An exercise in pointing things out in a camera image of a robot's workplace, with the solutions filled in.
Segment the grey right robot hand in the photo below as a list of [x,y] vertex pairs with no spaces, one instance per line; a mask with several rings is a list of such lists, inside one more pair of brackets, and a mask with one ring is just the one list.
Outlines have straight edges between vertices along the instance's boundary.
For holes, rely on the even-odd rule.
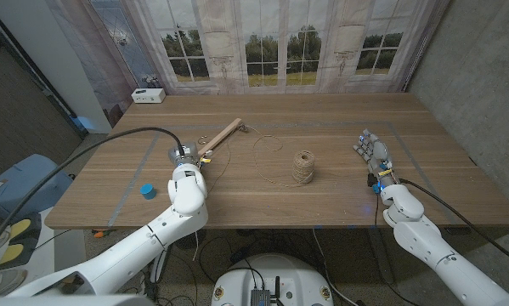
[[387,145],[376,134],[365,129],[353,150],[366,162],[369,172],[367,184],[376,193],[380,193],[389,185],[399,183]]

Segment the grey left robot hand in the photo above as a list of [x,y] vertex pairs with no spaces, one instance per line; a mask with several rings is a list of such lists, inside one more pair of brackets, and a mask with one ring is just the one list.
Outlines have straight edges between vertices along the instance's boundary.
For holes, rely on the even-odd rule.
[[168,157],[175,167],[182,164],[199,165],[200,157],[195,142],[186,142],[182,144],[182,150],[184,151],[183,154],[180,153],[180,149],[177,146],[168,150]]

